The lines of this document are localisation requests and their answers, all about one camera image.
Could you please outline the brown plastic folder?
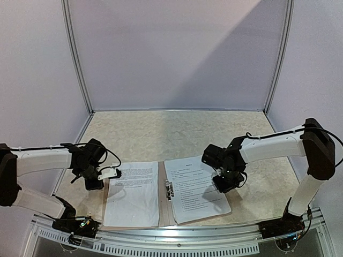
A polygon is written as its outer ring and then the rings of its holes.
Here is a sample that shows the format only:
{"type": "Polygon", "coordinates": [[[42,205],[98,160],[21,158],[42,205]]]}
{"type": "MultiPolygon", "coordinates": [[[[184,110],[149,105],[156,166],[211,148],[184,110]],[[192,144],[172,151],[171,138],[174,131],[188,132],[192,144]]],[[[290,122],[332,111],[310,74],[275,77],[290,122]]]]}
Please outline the brown plastic folder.
{"type": "MultiPolygon", "coordinates": [[[[134,229],[152,229],[152,228],[163,228],[167,226],[177,226],[178,224],[174,220],[172,202],[166,198],[165,180],[167,175],[165,172],[164,162],[158,162],[158,197],[159,197],[159,224],[157,227],[151,228],[106,228],[101,226],[101,230],[105,231],[120,231],[120,230],[134,230],[134,229]]],[[[106,195],[104,196],[104,208],[102,213],[102,222],[105,213],[105,206],[108,196],[109,185],[106,188],[106,195]]]]}

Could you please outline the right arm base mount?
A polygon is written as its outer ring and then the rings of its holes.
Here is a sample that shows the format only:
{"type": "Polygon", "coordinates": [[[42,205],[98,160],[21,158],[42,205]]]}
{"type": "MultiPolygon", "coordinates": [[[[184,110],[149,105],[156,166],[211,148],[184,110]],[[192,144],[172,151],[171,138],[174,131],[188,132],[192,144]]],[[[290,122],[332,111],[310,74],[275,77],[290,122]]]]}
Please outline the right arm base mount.
{"type": "Polygon", "coordinates": [[[281,218],[259,222],[258,228],[263,239],[291,235],[293,241],[300,240],[307,234],[311,226],[312,214],[309,214],[307,218],[309,221],[307,228],[305,228],[302,216],[291,214],[284,214],[281,218]]]}

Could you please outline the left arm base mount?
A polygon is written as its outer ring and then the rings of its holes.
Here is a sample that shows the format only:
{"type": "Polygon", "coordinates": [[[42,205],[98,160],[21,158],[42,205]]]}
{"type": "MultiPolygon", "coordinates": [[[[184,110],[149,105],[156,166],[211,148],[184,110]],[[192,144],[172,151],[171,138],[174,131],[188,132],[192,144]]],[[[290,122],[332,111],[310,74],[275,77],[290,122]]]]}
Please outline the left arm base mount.
{"type": "Polygon", "coordinates": [[[100,225],[100,222],[92,219],[90,216],[75,217],[63,215],[61,218],[53,221],[52,228],[68,233],[68,243],[80,246],[84,237],[95,238],[100,225]]]}

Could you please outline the white paper stack remainder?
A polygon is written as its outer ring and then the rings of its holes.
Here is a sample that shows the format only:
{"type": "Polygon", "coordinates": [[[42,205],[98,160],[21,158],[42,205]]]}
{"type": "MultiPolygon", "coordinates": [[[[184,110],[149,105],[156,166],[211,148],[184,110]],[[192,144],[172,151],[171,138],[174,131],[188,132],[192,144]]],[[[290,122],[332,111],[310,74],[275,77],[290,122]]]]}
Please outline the white paper stack remainder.
{"type": "Polygon", "coordinates": [[[164,166],[173,187],[171,204],[177,224],[231,213],[226,196],[212,180],[215,171],[202,162],[201,156],[167,160],[164,166]]]}

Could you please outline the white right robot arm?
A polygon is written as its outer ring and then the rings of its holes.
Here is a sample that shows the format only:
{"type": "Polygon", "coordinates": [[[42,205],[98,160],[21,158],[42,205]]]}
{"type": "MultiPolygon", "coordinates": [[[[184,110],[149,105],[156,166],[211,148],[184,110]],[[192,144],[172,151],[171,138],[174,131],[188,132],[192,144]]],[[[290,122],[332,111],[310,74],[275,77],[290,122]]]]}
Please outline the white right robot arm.
{"type": "Polygon", "coordinates": [[[280,182],[282,193],[291,186],[294,194],[288,199],[281,218],[260,223],[272,225],[281,233],[302,229],[302,215],[308,209],[321,185],[333,177],[339,163],[335,161],[335,143],[341,142],[332,132],[322,128],[314,118],[288,131],[264,136],[233,138],[226,148],[213,144],[206,147],[202,162],[217,172],[214,185],[221,193],[243,186],[247,181],[248,164],[263,164],[274,171],[266,172],[263,185],[280,182]]]}

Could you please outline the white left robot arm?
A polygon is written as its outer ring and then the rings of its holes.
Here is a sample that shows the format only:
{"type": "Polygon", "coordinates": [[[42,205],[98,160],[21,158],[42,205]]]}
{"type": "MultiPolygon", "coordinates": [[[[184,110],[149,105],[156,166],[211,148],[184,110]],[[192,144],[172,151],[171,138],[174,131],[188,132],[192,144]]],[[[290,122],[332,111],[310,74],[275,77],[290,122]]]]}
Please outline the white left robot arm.
{"type": "Polygon", "coordinates": [[[87,143],[62,143],[48,147],[10,147],[1,144],[1,207],[21,207],[44,214],[76,232],[80,227],[75,209],[53,196],[62,172],[70,170],[74,180],[84,179],[87,190],[99,190],[101,160],[105,146],[91,139],[87,143]]]}

